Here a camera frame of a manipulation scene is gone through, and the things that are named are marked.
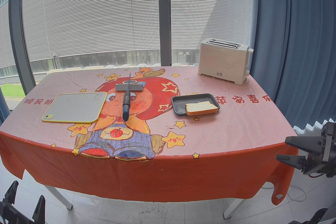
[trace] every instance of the blue curtain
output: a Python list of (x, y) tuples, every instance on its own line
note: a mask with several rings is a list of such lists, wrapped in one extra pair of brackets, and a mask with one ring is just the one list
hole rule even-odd
[(6, 117), (8, 117), (9, 113), (10, 112), (9, 112), (6, 100), (3, 97), (3, 94), (0, 88), (0, 126), (5, 121)]
[(336, 120), (335, 15), (335, 0), (259, 0), (251, 74), (292, 126)]

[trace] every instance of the toaster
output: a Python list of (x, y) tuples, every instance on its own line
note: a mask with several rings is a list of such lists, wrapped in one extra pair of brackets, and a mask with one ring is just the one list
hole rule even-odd
[(233, 81), (242, 85), (250, 74), (248, 45), (207, 38), (199, 46), (198, 74)]

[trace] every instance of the cartoon apple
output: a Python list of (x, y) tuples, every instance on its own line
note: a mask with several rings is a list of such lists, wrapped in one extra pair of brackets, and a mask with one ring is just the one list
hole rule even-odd
[(118, 138), (120, 136), (123, 135), (123, 131), (120, 130), (120, 129), (113, 129), (111, 132), (110, 132), (110, 136), (113, 137), (113, 138)]

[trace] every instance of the toast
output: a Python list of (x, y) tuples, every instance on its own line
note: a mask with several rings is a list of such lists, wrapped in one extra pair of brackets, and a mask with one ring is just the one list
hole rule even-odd
[(186, 104), (185, 111), (188, 116), (194, 116), (217, 112), (218, 107), (210, 103), (210, 101), (204, 101), (199, 103)]

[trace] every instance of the toaster slot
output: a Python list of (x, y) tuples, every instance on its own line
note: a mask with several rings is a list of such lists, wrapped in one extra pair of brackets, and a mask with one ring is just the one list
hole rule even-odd
[(207, 44), (226, 47), (226, 48), (232, 48), (232, 49), (237, 49), (240, 47), (240, 44), (230, 42), (230, 41), (218, 40), (218, 39), (211, 39), (207, 42)]

